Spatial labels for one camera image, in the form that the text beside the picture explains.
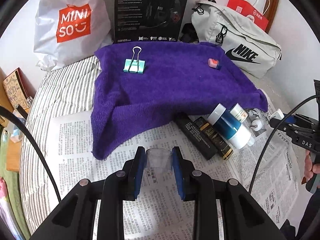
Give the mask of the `right hand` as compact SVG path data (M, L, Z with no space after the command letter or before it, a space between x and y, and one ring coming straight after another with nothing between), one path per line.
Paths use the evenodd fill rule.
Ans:
M306 150L304 160L304 177L306 178L306 181L309 181L316 174L320 174L320 165L312 163L310 151Z

